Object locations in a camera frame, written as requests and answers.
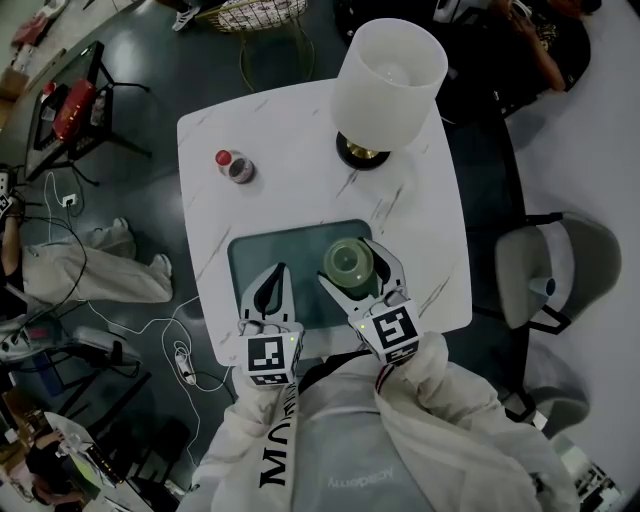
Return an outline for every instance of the white lamp shade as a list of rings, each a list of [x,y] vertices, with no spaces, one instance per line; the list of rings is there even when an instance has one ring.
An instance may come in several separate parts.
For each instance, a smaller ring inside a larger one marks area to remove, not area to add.
[[[403,148],[420,133],[447,69],[447,54],[426,30],[392,18],[365,23],[335,82],[338,131],[366,149]]]

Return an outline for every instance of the shoe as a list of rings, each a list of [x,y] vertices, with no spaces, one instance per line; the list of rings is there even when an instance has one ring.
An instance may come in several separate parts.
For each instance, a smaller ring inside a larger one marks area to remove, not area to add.
[[[176,22],[173,24],[174,32],[180,32],[193,18],[195,18],[196,14],[200,12],[200,7],[195,6],[189,8],[188,11],[179,12],[176,14]]]
[[[173,267],[171,266],[171,260],[169,260],[169,256],[167,256],[166,254],[156,254],[153,257],[151,265],[149,266],[151,268],[157,268],[158,270],[166,274],[167,277],[171,277]]]
[[[117,219],[113,219],[113,227],[114,228],[124,228],[129,231],[129,223],[127,219],[124,217],[118,217]]]

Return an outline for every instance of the white pants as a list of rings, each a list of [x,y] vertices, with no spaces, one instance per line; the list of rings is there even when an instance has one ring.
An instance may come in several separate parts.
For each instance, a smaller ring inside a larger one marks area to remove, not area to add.
[[[87,253],[87,266],[69,300],[168,302],[171,278],[160,265],[146,266],[133,258],[133,235],[123,227],[78,234]],[[84,263],[75,237],[23,248],[24,291],[49,304],[64,300]]]

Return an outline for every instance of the white sleeve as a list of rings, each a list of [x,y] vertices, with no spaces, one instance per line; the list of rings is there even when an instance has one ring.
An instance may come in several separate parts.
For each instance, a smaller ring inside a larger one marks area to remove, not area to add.
[[[242,460],[251,445],[269,430],[280,386],[256,387],[240,367],[232,372],[238,400],[227,407],[224,420],[192,477],[178,512],[209,512],[222,478]]]
[[[542,432],[507,418],[497,391],[448,357],[444,337],[438,335],[397,371],[430,414],[484,438],[529,474],[537,474],[546,488],[538,495],[544,510],[577,511],[573,481]]]

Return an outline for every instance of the red bottle cap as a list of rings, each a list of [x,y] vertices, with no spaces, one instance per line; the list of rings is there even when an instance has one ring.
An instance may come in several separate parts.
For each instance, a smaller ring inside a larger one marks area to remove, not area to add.
[[[224,149],[216,153],[216,163],[218,165],[229,165],[231,163],[231,153]]]

